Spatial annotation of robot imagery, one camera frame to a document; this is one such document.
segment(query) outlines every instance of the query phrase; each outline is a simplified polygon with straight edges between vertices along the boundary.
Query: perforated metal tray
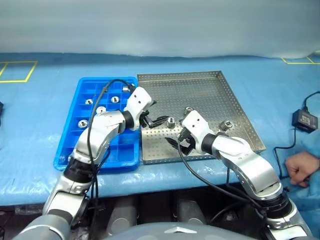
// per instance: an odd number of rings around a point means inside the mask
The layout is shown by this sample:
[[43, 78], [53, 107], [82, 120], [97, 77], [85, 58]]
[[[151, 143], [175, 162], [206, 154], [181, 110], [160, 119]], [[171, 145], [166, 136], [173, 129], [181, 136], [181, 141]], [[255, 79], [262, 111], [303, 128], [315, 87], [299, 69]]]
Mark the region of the perforated metal tray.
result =
[[[208, 121], [213, 132], [218, 132], [222, 121], [230, 120], [233, 128], [226, 132], [229, 136], [245, 139], [256, 153], [266, 149], [221, 71], [138, 74], [138, 84], [157, 101], [150, 109], [152, 119], [168, 115], [178, 121], [184, 116], [184, 108], [192, 107]], [[181, 130], [178, 124], [174, 129], [168, 129], [165, 124], [154, 129], [143, 128], [144, 164], [180, 161], [178, 151], [165, 137], [176, 140]], [[209, 158], [212, 157], [193, 151], [187, 159]]]

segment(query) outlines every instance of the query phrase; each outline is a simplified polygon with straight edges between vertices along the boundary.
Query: blue compartment tray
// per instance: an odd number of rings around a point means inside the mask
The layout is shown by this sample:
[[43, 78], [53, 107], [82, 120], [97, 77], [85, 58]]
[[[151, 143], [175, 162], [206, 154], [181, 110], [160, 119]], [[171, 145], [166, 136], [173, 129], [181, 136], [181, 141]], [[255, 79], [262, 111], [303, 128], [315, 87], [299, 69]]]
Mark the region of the blue compartment tray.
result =
[[[63, 171], [66, 168], [68, 156], [73, 151], [80, 134], [85, 130], [85, 128], [78, 127], [79, 121], [89, 121], [102, 88], [113, 79], [123, 79], [128, 83], [135, 84], [135, 86], [138, 85], [135, 77], [84, 77], [79, 80], [53, 161], [53, 166], [57, 170]], [[98, 106], [106, 107], [107, 111], [123, 111], [130, 96], [129, 92], [123, 92], [123, 86], [122, 82], [111, 84]], [[119, 103], [112, 103], [112, 97], [119, 97]], [[88, 99], [93, 100], [93, 104], [86, 104]], [[110, 155], [102, 165], [100, 172], [135, 170], [139, 166], [139, 144], [139, 131], [126, 129], [110, 142]]]

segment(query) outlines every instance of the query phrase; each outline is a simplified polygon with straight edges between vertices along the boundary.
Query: white backdrop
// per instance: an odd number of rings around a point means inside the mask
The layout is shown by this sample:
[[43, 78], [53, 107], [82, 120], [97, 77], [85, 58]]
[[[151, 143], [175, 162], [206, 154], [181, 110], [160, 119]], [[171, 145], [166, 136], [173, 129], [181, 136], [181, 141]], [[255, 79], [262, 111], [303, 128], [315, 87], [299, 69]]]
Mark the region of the white backdrop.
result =
[[320, 0], [1, 0], [0, 53], [304, 57]]

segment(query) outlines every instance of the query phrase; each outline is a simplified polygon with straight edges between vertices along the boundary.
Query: metal fitting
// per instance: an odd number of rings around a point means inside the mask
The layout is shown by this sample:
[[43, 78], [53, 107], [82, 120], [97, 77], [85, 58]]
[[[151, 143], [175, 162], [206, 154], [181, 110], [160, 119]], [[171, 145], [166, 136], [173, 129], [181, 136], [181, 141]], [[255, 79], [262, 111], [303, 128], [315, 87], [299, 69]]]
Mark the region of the metal fitting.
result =
[[128, 93], [129, 92], [129, 88], [128, 88], [127, 85], [122, 87], [122, 92], [124, 92], [124, 93]]
[[174, 117], [169, 117], [166, 120], [166, 126], [168, 127], [168, 129], [174, 129], [176, 126], [176, 120]]
[[192, 110], [194, 110], [192, 107], [186, 106], [186, 107], [184, 108], [184, 115], [185, 115], [185, 116], [188, 115]]
[[91, 105], [93, 103], [94, 103], [94, 101], [91, 98], [85, 100], [85, 104]]
[[96, 114], [100, 114], [100, 113], [104, 113], [104, 112], [106, 112], [107, 111], [107, 109], [106, 109], [106, 107], [105, 106], [98, 106], [97, 108], [96, 108]]
[[228, 129], [231, 129], [234, 125], [229, 120], [224, 120], [220, 123], [219, 127], [222, 131], [227, 131]]
[[82, 119], [78, 122], [78, 127], [84, 129], [88, 126], [88, 120]]
[[111, 97], [111, 102], [112, 102], [113, 104], [117, 104], [119, 101], [120, 101], [120, 99], [119, 99], [118, 96], [113, 96], [113, 97]]

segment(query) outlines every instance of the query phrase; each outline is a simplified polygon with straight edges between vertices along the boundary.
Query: black adapter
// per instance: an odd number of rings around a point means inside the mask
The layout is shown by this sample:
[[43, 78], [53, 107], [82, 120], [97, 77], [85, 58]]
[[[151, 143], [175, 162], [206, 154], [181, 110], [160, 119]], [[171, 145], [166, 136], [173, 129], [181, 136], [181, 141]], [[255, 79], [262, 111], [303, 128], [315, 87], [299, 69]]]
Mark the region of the black adapter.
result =
[[2, 102], [0, 102], [0, 116], [1, 116], [1, 113], [2, 113], [2, 109], [4, 108], [4, 104]]
[[292, 126], [304, 132], [312, 133], [318, 129], [318, 118], [308, 111], [298, 109], [292, 115]]

